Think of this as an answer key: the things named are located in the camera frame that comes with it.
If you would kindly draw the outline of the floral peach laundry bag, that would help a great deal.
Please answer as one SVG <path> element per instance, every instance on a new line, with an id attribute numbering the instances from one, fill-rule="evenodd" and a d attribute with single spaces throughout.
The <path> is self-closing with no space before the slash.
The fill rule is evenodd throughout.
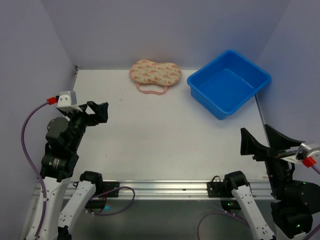
<path id="1" fill-rule="evenodd" d="M 182 70 L 171 62 L 159 63 L 142 59 L 132 65 L 129 75 L 141 93 L 160 96 L 180 81 Z M 163 87 L 163 90 L 142 90 L 141 85 L 157 85 Z"/>

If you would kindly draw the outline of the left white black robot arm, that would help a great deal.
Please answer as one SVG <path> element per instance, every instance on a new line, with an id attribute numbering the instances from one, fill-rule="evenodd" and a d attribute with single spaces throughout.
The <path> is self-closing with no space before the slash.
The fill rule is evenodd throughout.
<path id="1" fill-rule="evenodd" d="M 81 212 L 90 198 L 103 187 L 100 173 L 85 171 L 71 199 L 63 205 L 79 156 L 77 154 L 87 127 L 108 121 L 107 102 L 93 101 L 79 110 L 62 111 L 63 116 L 47 125 L 45 152 L 41 169 L 35 173 L 40 182 L 40 196 L 28 240 L 70 240 Z"/>

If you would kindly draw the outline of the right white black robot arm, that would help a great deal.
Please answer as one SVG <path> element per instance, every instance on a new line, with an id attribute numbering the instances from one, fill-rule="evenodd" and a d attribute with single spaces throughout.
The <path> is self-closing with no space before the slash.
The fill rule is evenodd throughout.
<path id="1" fill-rule="evenodd" d="M 320 187 L 311 182 L 295 180 L 295 165 L 301 164 L 316 172 L 320 146 L 285 136 L 270 125 L 264 125 L 268 146 L 259 143 L 241 128 L 240 154 L 251 155 L 264 162 L 271 195 L 271 215 L 276 227 L 273 232 L 258 208 L 245 175 L 241 171 L 226 174 L 225 189 L 239 204 L 255 240 L 308 240 L 320 228 L 312 229 L 313 215 L 320 211 Z"/>

